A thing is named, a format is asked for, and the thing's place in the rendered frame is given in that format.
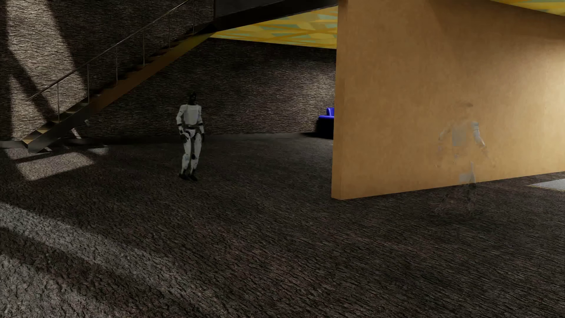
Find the blue sofa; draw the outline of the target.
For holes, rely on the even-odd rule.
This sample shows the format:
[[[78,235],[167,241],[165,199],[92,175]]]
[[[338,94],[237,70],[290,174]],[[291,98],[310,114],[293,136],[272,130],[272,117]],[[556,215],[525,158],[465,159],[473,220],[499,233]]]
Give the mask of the blue sofa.
[[[333,139],[335,122],[335,108],[326,108],[326,114],[320,115],[316,122],[316,133],[326,139]]]

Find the white humanoid robot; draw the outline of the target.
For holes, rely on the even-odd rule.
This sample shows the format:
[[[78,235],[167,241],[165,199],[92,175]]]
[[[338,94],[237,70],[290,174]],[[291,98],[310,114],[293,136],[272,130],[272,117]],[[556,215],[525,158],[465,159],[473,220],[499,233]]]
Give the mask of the white humanoid robot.
[[[195,175],[200,160],[205,129],[202,120],[202,107],[197,104],[197,93],[192,91],[187,104],[182,104],[176,116],[176,124],[182,140],[184,154],[179,177],[197,181]]]

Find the translucent ghost humanoid robot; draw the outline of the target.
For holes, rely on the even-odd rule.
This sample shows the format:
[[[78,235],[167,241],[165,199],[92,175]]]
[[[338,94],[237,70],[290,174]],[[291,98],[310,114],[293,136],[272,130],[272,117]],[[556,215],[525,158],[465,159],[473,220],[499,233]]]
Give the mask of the translucent ghost humanoid robot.
[[[458,169],[458,182],[455,190],[443,196],[434,214],[445,214],[450,203],[463,197],[467,206],[466,216],[475,217],[477,215],[475,162],[479,161],[480,157],[473,156],[481,153],[485,158],[489,158],[488,148],[481,137],[478,121],[472,117],[473,104],[470,102],[456,104],[453,110],[454,118],[449,120],[438,135],[435,167],[440,169],[443,163],[451,163]]]

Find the metal stair handrail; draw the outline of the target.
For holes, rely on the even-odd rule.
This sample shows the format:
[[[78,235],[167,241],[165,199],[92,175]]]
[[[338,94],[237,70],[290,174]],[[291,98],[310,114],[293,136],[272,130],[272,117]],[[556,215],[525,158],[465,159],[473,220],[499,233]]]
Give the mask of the metal stair handrail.
[[[42,106],[48,122],[60,126],[83,108],[94,112],[123,96],[140,69],[153,64],[157,49],[175,47],[173,38],[193,31],[195,0],[47,0],[73,68],[27,101]]]

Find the dark staircase with yellow stringer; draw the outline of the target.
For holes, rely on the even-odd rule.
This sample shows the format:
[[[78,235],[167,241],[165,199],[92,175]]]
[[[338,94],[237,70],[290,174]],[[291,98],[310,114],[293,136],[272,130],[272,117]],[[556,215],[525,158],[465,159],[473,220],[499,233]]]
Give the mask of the dark staircase with yellow stringer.
[[[161,69],[186,54],[203,41],[207,40],[213,34],[226,31],[233,28],[243,27],[245,25],[261,23],[267,20],[285,18],[287,16],[302,14],[305,12],[326,9],[336,6],[337,0],[275,0],[268,4],[254,4],[250,8],[242,9],[225,15],[218,15],[216,12],[217,0],[213,0],[214,17],[211,21],[202,24],[192,24],[191,30],[183,33],[175,39],[171,39],[171,14],[180,9],[182,6],[192,3],[193,13],[195,13],[195,0],[184,0],[182,3],[166,11],[164,14],[151,21],[150,23],[138,28],[123,40],[117,42],[113,46],[107,48],[101,53],[95,55],[81,66],[73,69],[59,79],[54,80],[49,85],[39,90],[37,93],[27,99],[31,101],[35,97],[43,94],[44,91],[56,86],[57,99],[57,116],[51,117],[46,122],[19,140],[29,153],[38,153],[49,145],[62,138],[68,131],[79,126],[85,120],[100,112],[106,106],[112,104],[124,94],[155,75]],[[145,54],[145,30],[151,28],[160,20],[167,19],[167,45],[160,48],[157,52],[147,57]],[[119,45],[127,42],[141,34],[142,40],[142,63],[130,67],[126,71],[119,72]],[[90,65],[98,58],[107,53],[115,53],[115,80],[92,90],[90,88]],[[60,92],[59,83],[67,79],[81,69],[87,69],[87,92],[86,96],[64,112],[60,111]]]

